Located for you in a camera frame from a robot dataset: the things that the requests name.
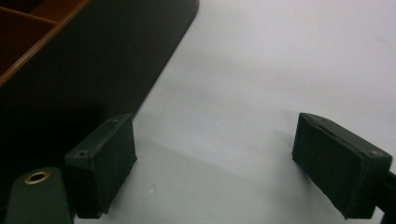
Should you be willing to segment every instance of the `screw hole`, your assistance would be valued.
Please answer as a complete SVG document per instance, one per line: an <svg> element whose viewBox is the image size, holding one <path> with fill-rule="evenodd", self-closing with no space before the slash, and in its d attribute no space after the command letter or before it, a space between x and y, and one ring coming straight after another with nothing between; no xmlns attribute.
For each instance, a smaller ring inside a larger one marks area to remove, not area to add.
<svg viewBox="0 0 396 224"><path fill-rule="evenodd" d="M46 180L49 176L50 176L49 172L46 172L46 171L37 172L37 173L29 175L25 179L25 184L27 184L27 185L38 184L38 183Z"/></svg>

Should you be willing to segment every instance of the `white floor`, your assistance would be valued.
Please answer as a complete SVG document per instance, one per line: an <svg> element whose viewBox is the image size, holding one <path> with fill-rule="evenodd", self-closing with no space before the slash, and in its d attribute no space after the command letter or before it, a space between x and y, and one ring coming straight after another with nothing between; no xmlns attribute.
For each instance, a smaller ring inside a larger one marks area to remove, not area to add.
<svg viewBox="0 0 396 224"><path fill-rule="evenodd" d="M345 221L291 159L300 112L396 156L395 1L201 0L134 120L131 175L76 223L379 223Z"/></svg>

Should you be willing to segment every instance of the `dark green bracket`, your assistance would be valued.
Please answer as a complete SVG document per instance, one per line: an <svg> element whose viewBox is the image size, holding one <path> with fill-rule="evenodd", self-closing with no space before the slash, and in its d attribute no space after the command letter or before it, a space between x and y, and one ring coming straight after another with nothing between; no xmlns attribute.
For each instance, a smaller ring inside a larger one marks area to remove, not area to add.
<svg viewBox="0 0 396 224"><path fill-rule="evenodd" d="M64 173L45 167L14 182L6 224L72 224L75 213L107 213L137 159L132 115L104 122L64 158Z"/></svg>
<svg viewBox="0 0 396 224"><path fill-rule="evenodd" d="M345 218L371 218L378 206L382 224L396 223L396 177L387 152L329 119L302 113L292 155Z"/></svg>

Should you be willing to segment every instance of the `wooden furniture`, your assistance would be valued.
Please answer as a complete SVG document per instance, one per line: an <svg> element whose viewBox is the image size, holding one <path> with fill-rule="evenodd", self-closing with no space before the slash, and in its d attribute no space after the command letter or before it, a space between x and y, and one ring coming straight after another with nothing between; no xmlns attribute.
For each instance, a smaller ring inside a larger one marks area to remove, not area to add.
<svg viewBox="0 0 396 224"><path fill-rule="evenodd" d="M137 111L198 4L0 0L0 220L17 176L62 168L97 125Z"/></svg>

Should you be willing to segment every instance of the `wooden shelf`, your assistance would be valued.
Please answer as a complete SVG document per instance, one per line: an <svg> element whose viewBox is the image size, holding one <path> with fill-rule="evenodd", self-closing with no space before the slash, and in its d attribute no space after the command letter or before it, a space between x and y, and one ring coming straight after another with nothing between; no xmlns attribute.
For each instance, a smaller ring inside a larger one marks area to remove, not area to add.
<svg viewBox="0 0 396 224"><path fill-rule="evenodd" d="M0 77L55 25L4 8L0 8L0 23Z"/></svg>
<svg viewBox="0 0 396 224"><path fill-rule="evenodd" d="M0 86L10 76L9 68L28 60L25 54L34 54L31 49L35 44L86 3L87 0L0 0Z"/></svg>

